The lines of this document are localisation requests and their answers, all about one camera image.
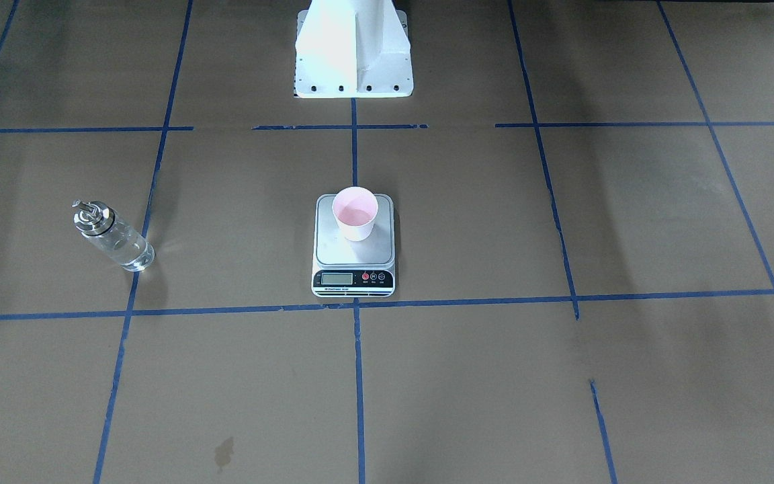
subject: pink cup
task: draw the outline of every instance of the pink cup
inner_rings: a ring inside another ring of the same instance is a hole
[[[348,187],[336,194],[333,212],[342,237],[359,242],[372,233],[378,199],[363,187]]]

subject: gray floor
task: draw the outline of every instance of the gray floor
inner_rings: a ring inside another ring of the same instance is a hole
[[[356,102],[306,6],[0,0],[0,484],[774,483],[774,4],[405,2]],[[398,289],[319,300],[355,181]]]

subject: silver weighing platform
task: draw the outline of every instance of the silver weighing platform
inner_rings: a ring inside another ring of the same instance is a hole
[[[333,201],[316,202],[312,251],[312,293],[319,297],[387,297],[396,291],[396,245],[393,201],[376,194],[378,215],[372,234],[360,242],[344,237],[336,225]]]

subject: scale control panel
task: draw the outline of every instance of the scale control panel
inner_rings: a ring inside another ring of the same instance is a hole
[[[319,270],[312,277],[316,295],[388,296],[396,285],[389,270]]]

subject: plastic cup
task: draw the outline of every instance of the plastic cup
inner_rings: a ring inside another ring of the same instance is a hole
[[[378,215],[378,199],[363,187],[348,187],[336,194],[334,218],[342,237],[360,242],[372,233]]]

